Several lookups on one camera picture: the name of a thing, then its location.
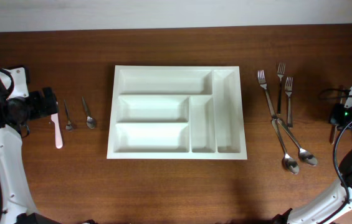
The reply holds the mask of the steel fork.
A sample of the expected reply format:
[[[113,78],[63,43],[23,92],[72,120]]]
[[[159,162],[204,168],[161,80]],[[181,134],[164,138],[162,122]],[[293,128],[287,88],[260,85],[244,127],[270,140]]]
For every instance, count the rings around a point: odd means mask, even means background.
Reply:
[[[269,90],[267,88],[267,82],[266,82],[265,74],[264,74],[263,70],[258,70],[257,71],[257,78],[258,78],[259,85],[264,89],[271,118],[272,119],[277,119],[277,115],[276,115],[276,113],[274,111],[274,107],[273,107],[272,101],[270,99],[270,93],[269,93]]]
[[[288,105],[287,105],[287,126],[289,128],[293,127],[293,118],[292,118],[292,87],[293,87],[293,78],[287,77],[285,82],[285,93],[287,95]]]

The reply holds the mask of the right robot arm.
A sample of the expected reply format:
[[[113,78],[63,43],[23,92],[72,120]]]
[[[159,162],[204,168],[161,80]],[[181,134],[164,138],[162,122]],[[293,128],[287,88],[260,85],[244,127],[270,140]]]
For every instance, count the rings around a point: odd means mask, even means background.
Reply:
[[[329,118],[329,123],[340,131],[332,152],[333,165],[338,178],[310,203],[300,208],[291,208],[282,215],[276,215],[272,223],[333,223],[352,210],[352,150],[341,162],[337,159],[340,139],[344,132],[352,130],[352,87],[338,91],[342,93],[339,99],[344,98],[346,102],[335,104]]]

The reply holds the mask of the steel tongs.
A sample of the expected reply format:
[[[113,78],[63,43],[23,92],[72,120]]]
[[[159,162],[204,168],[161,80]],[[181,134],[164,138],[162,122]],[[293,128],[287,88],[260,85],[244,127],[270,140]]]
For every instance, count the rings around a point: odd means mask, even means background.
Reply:
[[[331,126],[331,133],[330,133],[330,144],[334,145],[336,141],[336,135],[338,134],[338,127],[336,125]]]

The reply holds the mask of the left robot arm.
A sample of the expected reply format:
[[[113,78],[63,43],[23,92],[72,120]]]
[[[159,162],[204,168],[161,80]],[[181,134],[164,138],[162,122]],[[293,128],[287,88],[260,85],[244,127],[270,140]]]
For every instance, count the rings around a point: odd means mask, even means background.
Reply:
[[[0,68],[0,223],[53,223],[40,214],[27,183],[22,161],[22,140],[30,120],[50,117],[55,125],[55,146],[63,147],[59,109],[50,87],[29,92],[29,71],[24,66]]]

